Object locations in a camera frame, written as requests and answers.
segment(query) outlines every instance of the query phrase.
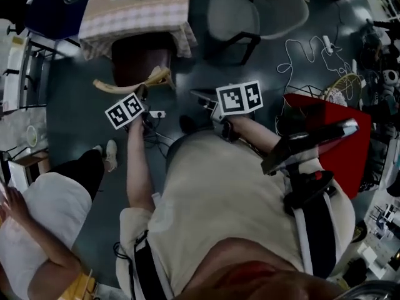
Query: white shirt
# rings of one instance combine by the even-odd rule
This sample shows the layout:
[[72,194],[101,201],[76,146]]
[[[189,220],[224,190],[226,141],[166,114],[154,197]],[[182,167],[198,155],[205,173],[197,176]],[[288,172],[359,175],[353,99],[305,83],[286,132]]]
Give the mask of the white shirt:
[[[265,176],[261,161],[247,146],[230,144],[213,133],[192,135],[171,162],[155,212],[122,211],[122,248],[132,258],[137,236],[148,228],[149,244],[159,256],[175,296],[210,249],[227,238],[256,242],[304,271],[296,222],[283,208],[283,173]],[[300,165],[302,173],[321,169],[317,159]],[[355,215],[336,181],[334,186],[337,194],[331,198],[331,206],[344,251],[353,237]],[[117,259],[116,273],[121,289],[130,297],[126,260]]]
[[[39,176],[22,195],[31,216],[71,249],[91,208],[89,193],[76,181],[51,172]],[[14,219],[0,227],[0,263],[22,300],[29,300],[29,284],[47,259]]]

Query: gray chair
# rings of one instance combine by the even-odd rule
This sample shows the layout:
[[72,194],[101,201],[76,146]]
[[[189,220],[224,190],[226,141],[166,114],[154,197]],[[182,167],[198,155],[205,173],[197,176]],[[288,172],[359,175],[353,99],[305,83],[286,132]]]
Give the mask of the gray chair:
[[210,0],[207,13],[208,30],[210,35],[222,41],[222,44],[206,58],[234,43],[248,44],[241,62],[243,65],[262,39],[280,38],[302,26],[309,16],[304,0],[263,0],[263,4],[267,11],[263,11],[262,20],[267,23],[267,28],[261,34],[259,11],[254,5],[254,0]]

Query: gray floor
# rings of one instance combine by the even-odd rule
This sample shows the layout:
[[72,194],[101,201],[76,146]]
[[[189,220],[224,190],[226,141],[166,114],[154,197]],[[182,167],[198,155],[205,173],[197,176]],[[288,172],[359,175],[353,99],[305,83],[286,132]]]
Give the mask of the gray floor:
[[[191,59],[175,59],[172,65],[176,81],[176,93],[168,87],[152,88],[149,104],[153,110],[166,110],[167,119],[161,122],[159,132],[177,139],[180,114],[190,114],[201,119],[201,108],[189,94],[190,89],[215,88],[229,83],[257,79],[263,91],[264,107],[256,112],[256,120],[274,129],[274,117],[283,104],[283,89],[289,73],[279,74],[276,66],[287,62],[284,43],[286,39],[299,39],[306,44],[313,36],[327,34],[331,41],[336,35],[339,8],[342,25],[337,45],[343,48],[341,56],[349,63],[357,56],[360,42],[356,32],[369,17],[366,0],[342,0],[339,8],[329,0],[312,0],[310,17],[300,29],[275,41],[262,41],[245,66],[238,66],[244,54],[244,46],[232,46],[219,56],[206,62],[205,51],[214,43],[207,35],[206,10],[208,0],[191,0],[189,22],[194,29],[199,46]],[[301,87],[311,84],[325,88],[338,77],[326,70],[321,57],[316,63],[305,61],[299,46],[290,46],[294,62],[292,85]],[[331,66],[339,66],[333,61]],[[125,131],[115,131],[104,115],[104,110],[119,97],[94,88],[93,79],[113,83],[111,63],[100,58],[86,62],[82,57],[54,61],[49,78],[47,123],[51,162],[57,165],[78,158],[96,144],[106,144],[114,138],[119,146],[119,168],[104,177],[92,210],[76,241],[76,251],[83,263],[93,268],[94,276],[102,283],[117,286],[113,244],[119,240],[119,213],[127,206],[126,139]],[[164,158],[156,148],[148,152],[151,174],[156,190],[162,191],[165,178]]]

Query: sleeve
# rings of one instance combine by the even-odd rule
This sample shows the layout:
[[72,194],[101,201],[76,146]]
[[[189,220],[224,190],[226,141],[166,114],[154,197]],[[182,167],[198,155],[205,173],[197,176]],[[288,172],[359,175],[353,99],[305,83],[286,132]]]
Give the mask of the sleeve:
[[[313,173],[323,170],[323,167],[318,159],[313,159],[301,164],[299,170],[301,173]],[[353,239],[354,228],[356,227],[356,214],[353,204],[340,185],[335,180],[333,181],[333,185],[337,190],[337,194],[331,198],[331,207],[334,214],[334,225],[340,242],[341,254],[343,255]]]
[[[133,257],[133,247],[136,238],[148,227],[152,213],[145,209],[127,208],[122,210],[119,216],[120,233],[119,242],[127,256]],[[131,298],[131,286],[129,284],[128,261],[117,258],[116,261],[116,276],[118,283],[124,294]]]

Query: red cloth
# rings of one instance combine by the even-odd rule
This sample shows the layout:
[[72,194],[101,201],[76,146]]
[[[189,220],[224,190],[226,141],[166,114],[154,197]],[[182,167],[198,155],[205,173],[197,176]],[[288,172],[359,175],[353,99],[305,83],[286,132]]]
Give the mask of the red cloth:
[[[357,121],[358,132],[319,157],[322,167],[334,173],[335,180],[347,196],[350,199],[356,197],[367,161],[371,133],[370,115],[350,107],[299,94],[287,94],[285,99],[293,108],[301,108],[303,112],[309,109],[306,118],[307,129],[318,128],[349,118]],[[315,104],[320,104],[320,106],[313,106],[312,109],[309,107]]]

